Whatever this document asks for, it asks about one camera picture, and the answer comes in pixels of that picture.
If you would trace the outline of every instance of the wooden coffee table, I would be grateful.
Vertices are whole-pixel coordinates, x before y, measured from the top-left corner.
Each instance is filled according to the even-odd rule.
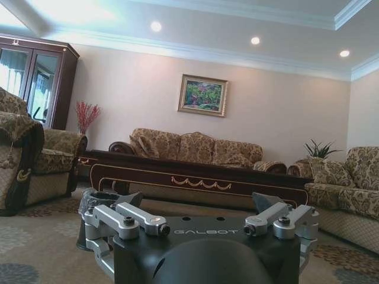
[[[307,203],[304,185],[311,182],[289,175],[98,150],[81,155],[79,165],[91,168],[90,180],[96,190],[102,190],[104,182],[110,180],[125,187],[132,182],[226,195],[251,196],[259,192],[279,196],[294,206]]]

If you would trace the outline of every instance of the recessed light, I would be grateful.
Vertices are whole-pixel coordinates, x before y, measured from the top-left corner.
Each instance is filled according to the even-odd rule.
[[[162,25],[160,24],[160,22],[152,22],[151,28],[153,31],[158,32],[162,29]]]
[[[261,42],[261,39],[259,37],[253,37],[251,39],[251,43],[254,44],[254,45],[257,45]]]
[[[349,50],[342,50],[339,55],[341,57],[348,57],[350,55],[350,51]]]

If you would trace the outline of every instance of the crown molding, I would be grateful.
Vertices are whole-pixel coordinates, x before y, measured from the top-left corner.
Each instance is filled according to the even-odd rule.
[[[119,49],[137,53],[148,53],[182,59],[228,64],[233,66],[263,69],[275,72],[315,76],[334,80],[350,81],[351,73],[341,69],[328,69],[316,64],[276,57],[258,56],[250,53],[190,46],[187,44],[145,38],[127,37],[93,31],[59,29],[46,39],[66,41],[74,44]]]
[[[358,80],[376,70],[379,70],[379,53],[354,66],[351,69],[351,81]]]
[[[285,11],[276,8],[249,5],[232,1],[215,0],[130,0],[133,2],[155,4],[167,7],[190,9],[221,15],[238,16],[282,24],[300,25],[311,28],[335,30],[333,17],[323,17],[301,12]]]
[[[372,0],[351,0],[344,9],[340,11],[335,17],[335,30],[338,30],[346,24],[355,14],[362,10]]]

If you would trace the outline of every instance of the picture frame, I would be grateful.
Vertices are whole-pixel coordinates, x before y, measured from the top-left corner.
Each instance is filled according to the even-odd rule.
[[[178,111],[225,117],[228,81],[183,74]]]

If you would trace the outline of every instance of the red decorative branches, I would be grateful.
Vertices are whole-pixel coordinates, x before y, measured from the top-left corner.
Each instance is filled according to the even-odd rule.
[[[85,134],[89,125],[100,115],[101,108],[92,106],[86,102],[76,102],[76,114],[78,116],[78,128],[81,134]]]

